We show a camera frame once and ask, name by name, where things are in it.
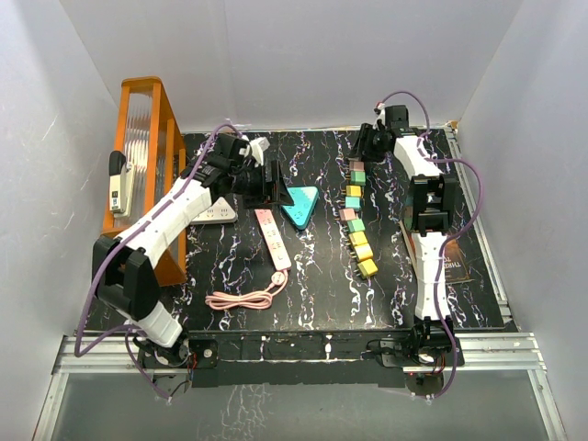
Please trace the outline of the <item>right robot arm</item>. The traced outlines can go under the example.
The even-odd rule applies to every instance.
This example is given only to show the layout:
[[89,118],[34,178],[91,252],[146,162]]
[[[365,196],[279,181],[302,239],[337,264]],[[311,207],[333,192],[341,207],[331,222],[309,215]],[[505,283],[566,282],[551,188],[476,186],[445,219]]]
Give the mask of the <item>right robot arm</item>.
[[374,123],[360,126],[351,158],[381,162],[392,153],[409,178],[402,225],[413,246],[417,302],[414,325],[397,349],[414,362],[428,365],[452,350],[454,338],[444,263],[457,180],[434,164],[424,142],[410,127],[406,106],[380,102],[375,114]]

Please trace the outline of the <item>white triangular power strip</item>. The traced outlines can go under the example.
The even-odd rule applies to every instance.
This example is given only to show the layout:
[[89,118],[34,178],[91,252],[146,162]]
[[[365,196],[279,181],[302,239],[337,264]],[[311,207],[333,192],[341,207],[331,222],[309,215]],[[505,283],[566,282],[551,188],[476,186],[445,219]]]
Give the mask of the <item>white triangular power strip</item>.
[[218,198],[210,208],[198,214],[191,221],[191,225],[235,223],[237,219],[237,213],[228,201],[225,198]]

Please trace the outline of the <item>blue plug adapter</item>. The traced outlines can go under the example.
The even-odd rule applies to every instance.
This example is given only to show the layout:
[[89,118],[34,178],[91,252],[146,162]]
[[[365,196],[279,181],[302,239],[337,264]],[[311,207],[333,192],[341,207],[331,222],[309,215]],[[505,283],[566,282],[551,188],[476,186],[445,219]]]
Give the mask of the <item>blue plug adapter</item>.
[[345,208],[359,211],[362,208],[362,202],[360,197],[347,196],[345,197]]

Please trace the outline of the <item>yellow plug adapter one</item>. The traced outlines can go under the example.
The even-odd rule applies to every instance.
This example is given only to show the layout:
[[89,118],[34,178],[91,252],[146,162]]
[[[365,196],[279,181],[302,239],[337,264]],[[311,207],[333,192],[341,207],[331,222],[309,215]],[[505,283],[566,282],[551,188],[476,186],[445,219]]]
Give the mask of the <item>yellow plug adapter one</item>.
[[358,246],[361,246],[363,244],[368,243],[367,236],[365,235],[365,233],[363,231],[351,232],[348,235],[348,240],[352,244],[353,247],[358,247]]

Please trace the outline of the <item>green plug adapter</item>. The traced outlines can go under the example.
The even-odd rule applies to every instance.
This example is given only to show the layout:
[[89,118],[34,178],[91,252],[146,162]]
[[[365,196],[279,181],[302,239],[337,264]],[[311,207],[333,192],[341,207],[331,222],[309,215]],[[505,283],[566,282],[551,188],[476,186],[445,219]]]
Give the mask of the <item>green plug adapter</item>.
[[352,219],[347,222],[347,229],[350,233],[364,232],[366,227],[361,219]]

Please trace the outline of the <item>yellow plug adapter three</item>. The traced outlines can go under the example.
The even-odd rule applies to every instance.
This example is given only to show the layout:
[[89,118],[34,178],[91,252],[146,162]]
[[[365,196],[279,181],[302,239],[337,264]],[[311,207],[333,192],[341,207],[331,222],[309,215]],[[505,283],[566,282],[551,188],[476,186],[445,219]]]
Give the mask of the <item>yellow plug adapter three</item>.
[[357,264],[357,273],[363,279],[369,279],[376,275],[379,271],[375,261],[371,258],[363,260]]

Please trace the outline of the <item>yellow plug adapter two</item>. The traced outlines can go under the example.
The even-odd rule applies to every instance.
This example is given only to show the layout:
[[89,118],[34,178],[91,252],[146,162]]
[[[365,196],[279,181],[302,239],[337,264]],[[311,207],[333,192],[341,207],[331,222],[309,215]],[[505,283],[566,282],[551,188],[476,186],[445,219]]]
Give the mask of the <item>yellow plug adapter two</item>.
[[363,243],[358,246],[355,246],[353,252],[358,262],[363,262],[365,260],[373,258],[373,251],[368,243]]

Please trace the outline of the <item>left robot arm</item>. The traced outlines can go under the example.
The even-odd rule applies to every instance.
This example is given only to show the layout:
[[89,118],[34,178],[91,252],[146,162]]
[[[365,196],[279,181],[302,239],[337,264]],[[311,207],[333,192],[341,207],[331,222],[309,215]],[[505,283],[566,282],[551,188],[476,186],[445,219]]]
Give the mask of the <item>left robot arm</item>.
[[160,300],[155,268],[187,226],[221,197],[240,195],[248,209],[292,205],[279,162],[264,158],[268,146],[265,137],[210,136],[152,209],[117,236],[102,235],[94,244],[90,296],[138,327],[147,352],[162,364],[184,364],[190,345],[187,331]]

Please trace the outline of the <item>pink power strip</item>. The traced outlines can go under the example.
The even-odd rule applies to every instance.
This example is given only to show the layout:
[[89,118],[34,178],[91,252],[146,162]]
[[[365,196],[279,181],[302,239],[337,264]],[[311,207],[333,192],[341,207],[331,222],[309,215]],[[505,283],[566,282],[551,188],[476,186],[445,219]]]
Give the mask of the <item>pink power strip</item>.
[[270,209],[254,211],[276,271],[291,269],[291,261]]

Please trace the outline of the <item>teal triangular power strip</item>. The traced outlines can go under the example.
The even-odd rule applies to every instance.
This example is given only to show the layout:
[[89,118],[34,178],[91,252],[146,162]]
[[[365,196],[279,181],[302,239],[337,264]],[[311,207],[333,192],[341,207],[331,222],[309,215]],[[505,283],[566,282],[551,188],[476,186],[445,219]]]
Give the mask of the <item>teal triangular power strip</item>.
[[318,201],[317,187],[289,187],[288,192],[293,201],[292,205],[283,205],[282,211],[289,218],[292,225],[299,231],[307,228],[311,215]]

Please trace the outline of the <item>yellow plug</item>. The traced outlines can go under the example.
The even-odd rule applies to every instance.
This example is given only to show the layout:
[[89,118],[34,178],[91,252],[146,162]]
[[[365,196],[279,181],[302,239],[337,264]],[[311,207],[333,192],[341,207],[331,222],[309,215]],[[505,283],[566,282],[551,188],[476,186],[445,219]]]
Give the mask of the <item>yellow plug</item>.
[[345,195],[350,198],[362,198],[364,189],[362,186],[348,185],[345,187]]

